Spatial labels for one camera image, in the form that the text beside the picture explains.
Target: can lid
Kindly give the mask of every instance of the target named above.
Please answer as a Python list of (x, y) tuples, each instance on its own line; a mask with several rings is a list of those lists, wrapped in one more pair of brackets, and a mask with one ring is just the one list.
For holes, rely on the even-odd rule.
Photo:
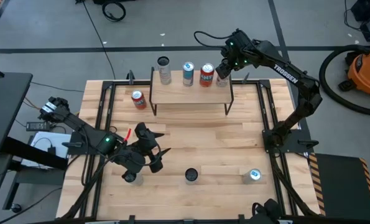
[(157, 59), (157, 63), (160, 66), (166, 66), (170, 63), (170, 60), (166, 56), (161, 56), (159, 59)]
[(124, 180), (127, 183), (132, 183), (132, 182), (134, 182), (136, 180), (136, 174), (132, 174), (132, 173), (127, 174), (127, 175), (125, 175)]
[(205, 65), (203, 65), (203, 71), (204, 72), (213, 72), (214, 71), (214, 65), (210, 64), (210, 63), (206, 63)]
[(139, 91), (139, 90), (135, 90), (133, 91), (132, 93), (132, 98), (134, 98), (135, 100), (139, 99), (142, 97), (142, 92)]
[(261, 172), (259, 169), (252, 169), (249, 173), (252, 180), (259, 180), (261, 178)]
[(198, 172), (194, 168), (189, 168), (185, 172), (185, 177), (189, 181), (195, 181), (195, 180), (197, 180)]
[(186, 62), (184, 65), (183, 65), (183, 69), (187, 72), (189, 71), (192, 71), (193, 69), (195, 68), (195, 65), (191, 62)]

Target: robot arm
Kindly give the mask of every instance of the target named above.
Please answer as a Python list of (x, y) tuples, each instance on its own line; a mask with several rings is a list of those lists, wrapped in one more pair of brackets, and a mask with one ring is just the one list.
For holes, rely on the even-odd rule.
[[(53, 123), (65, 123), (81, 134), (82, 141), (97, 153), (112, 162), (125, 167), (131, 173), (138, 173), (143, 166), (150, 166), (153, 173), (163, 168), (161, 157), (169, 149), (154, 155), (152, 149), (159, 147), (158, 137), (164, 134), (153, 133), (146, 128), (144, 123), (139, 123), (135, 128), (138, 141), (127, 145), (126, 139), (111, 131), (97, 130), (85, 121), (70, 112), (68, 102), (62, 98), (50, 97), (49, 101), (41, 108), (39, 119)], [(149, 156), (151, 163), (145, 164), (144, 156)]]
[(269, 143), (274, 146), (283, 146), (290, 129), (302, 118), (312, 115), (322, 99), (319, 91), (319, 82), (285, 61), (267, 40), (250, 40), (241, 30), (237, 29), (226, 40), (221, 51), (224, 57), (216, 72), (221, 78), (227, 77), (232, 70), (238, 71), (245, 66), (253, 65), (270, 67), (279, 75), (287, 79), (298, 88), (298, 105), (295, 111), (285, 120), (279, 121), (272, 130)]

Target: red soda can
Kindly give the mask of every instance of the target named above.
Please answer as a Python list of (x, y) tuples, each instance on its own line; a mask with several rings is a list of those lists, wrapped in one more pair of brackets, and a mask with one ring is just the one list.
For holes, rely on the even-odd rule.
[(145, 96), (140, 90), (133, 91), (131, 97), (137, 109), (143, 110), (144, 108), (146, 108)]
[(212, 84), (214, 77), (214, 65), (206, 63), (200, 70), (200, 85), (203, 87), (209, 87)]

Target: wooden platform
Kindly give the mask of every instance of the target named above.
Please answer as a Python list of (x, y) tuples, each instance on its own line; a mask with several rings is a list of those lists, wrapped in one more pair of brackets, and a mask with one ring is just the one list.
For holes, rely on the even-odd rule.
[(158, 71), (153, 73), (152, 102), (153, 104), (174, 103), (230, 103), (230, 85), (219, 87), (216, 85), (217, 74), (214, 75), (213, 83), (209, 87), (200, 85), (200, 71), (194, 71), (192, 86), (183, 85), (182, 71), (171, 71), (172, 81), (169, 85), (163, 85)]
[[(91, 125), (95, 124), (101, 84), (102, 81), (86, 84), (80, 118)], [(282, 79), (271, 80), (271, 84), (277, 115), (279, 120), (285, 119), (294, 110), (289, 89)], [(152, 174), (148, 167), (142, 169), (144, 184), (139, 187), (122, 180), (123, 167), (108, 164), (103, 175), (98, 220), (127, 220), (129, 215), (135, 215), (137, 220), (235, 219), (239, 214), (250, 218), (254, 202), (275, 199), (255, 85), (233, 85), (234, 103), (227, 116), (222, 112), (223, 105), (159, 105), (159, 112), (154, 116), (149, 105), (142, 111), (134, 107), (133, 90), (142, 90), (149, 97), (148, 86), (119, 86), (111, 125), (125, 136), (128, 128), (133, 130), (143, 121), (150, 130), (164, 133), (158, 142), (162, 148), (172, 147), (172, 150), (163, 157), (164, 168), (160, 172)], [(132, 134), (129, 142), (135, 140)], [(75, 161), (66, 173), (57, 217), (70, 208), (82, 191), (83, 160), (81, 157)], [(288, 154), (287, 161), (295, 190), (319, 213), (306, 159)], [(190, 167), (200, 174), (196, 185), (185, 184), (184, 173)], [(252, 168), (262, 172), (262, 180), (244, 185), (240, 175)], [(92, 199), (91, 194), (88, 214)]]

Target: gray floor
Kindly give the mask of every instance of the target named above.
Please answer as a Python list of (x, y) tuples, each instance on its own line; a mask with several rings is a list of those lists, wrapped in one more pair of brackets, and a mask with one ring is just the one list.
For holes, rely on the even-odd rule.
[[(351, 7), (355, 0), (348, 1)], [(342, 0), (274, 0), (282, 33), (287, 46), (340, 46), (368, 44), (363, 36), (343, 24)], [(268, 1), (262, 0), (138, 0), (124, 2), (127, 17), (119, 23), (107, 21), (101, 6), (87, 0), (86, 5), (107, 47), (160, 47), (195, 46), (195, 30), (213, 35), (228, 35), (235, 28), (244, 30), (251, 38), (266, 39), (279, 45)], [(356, 24), (349, 15), (349, 23)], [(209, 44), (223, 44), (217, 40), (202, 38)], [(37, 48), (93, 48), (100, 47), (95, 31), (84, 7), (74, 0), (11, 0), (0, 19), (0, 49)], [(291, 61), (309, 74), (317, 77), (320, 64), (329, 54), (327, 51), (289, 52)], [(218, 64), (218, 51), (180, 52), (110, 52), (108, 53), (117, 78), (125, 78), (131, 69), (136, 78), (149, 78), (150, 67), (157, 57), (171, 59), (172, 69), (180, 69), (185, 61), (197, 67), (202, 63)], [(328, 69), (329, 83), (333, 86), (341, 79), (345, 66), (336, 60)], [(62, 88), (82, 90), (87, 80), (111, 79), (112, 73), (104, 53), (53, 53), (53, 54), (0, 54), (0, 70), (5, 72), (29, 72), (34, 81)], [(242, 78), (280, 78), (269, 68), (245, 68), (234, 74)], [(307, 119), (311, 135), (319, 140), (316, 152), (344, 156), (363, 157), (370, 169), (370, 116), (346, 110), (324, 93), (323, 103), (317, 112)], [(72, 111), (78, 111), (81, 93), (58, 91), (32, 85), (27, 97), (42, 105), (50, 96), (64, 97)], [(370, 97), (351, 93), (345, 95), (353, 101), (370, 106)], [(17, 120), (36, 121), (38, 111), (23, 105)], [(10, 136), (27, 141), (31, 133), (17, 123)], [(0, 220), (12, 215), (2, 211), (3, 194), (12, 180), (7, 175), (0, 192)], [(15, 202), (23, 207), (58, 186), (23, 185)], [(55, 216), (59, 193), (8, 223), (28, 223), (51, 220)]]

